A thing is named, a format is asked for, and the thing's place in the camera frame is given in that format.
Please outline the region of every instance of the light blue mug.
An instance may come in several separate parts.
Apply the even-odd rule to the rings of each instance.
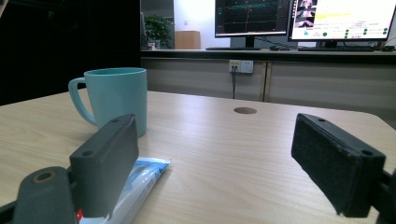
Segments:
[[[85,83],[92,113],[82,103],[78,83]],[[126,114],[136,118],[137,137],[146,133],[148,82],[144,68],[121,67],[92,70],[69,82],[70,96],[78,113],[102,128],[110,120]]]

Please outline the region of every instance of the potted plant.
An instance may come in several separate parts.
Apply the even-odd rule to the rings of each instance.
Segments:
[[[147,16],[145,18],[146,24],[146,35],[149,40],[160,41],[161,46],[171,48],[172,36],[169,35],[169,26],[173,25],[172,22],[168,21],[164,17],[157,15]]]

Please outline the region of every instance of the plastic packet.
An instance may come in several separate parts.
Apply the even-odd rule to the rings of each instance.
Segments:
[[[131,223],[152,187],[168,167],[170,161],[157,158],[139,157],[126,180],[111,219],[107,217],[85,218],[80,224]]]

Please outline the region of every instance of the screen display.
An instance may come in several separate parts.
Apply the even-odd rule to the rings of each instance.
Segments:
[[[290,0],[216,0],[215,37],[286,35]]]
[[[395,0],[292,0],[289,41],[387,40]]]

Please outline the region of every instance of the table surface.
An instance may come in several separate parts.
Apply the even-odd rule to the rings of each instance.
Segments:
[[[81,96],[88,102],[86,90]],[[257,110],[239,114],[237,107]],[[276,105],[150,91],[140,156],[171,160],[135,223],[375,223],[337,216],[291,157],[298,113],[322,117],[387,155],[396,167],[396,131],[361,112]],[[16,200],[22,179],[69,155],[97,128],[67,92],[0,106],[0,205]]]
[[[393,52],[344,52],[344,51],[297,51],[297,50],[205,50],[205,49],[158,49],[142,50],[143,58],[162,59],[222,59],[252,60],[291,63],[355,63],[355,64],[396,64]]]
[[[0,5],[0,18],[1,18],[1,15],[3,14],[4,9],[6,8],[7,3],[8,3],[8,0],[4,0],[3,5]]]

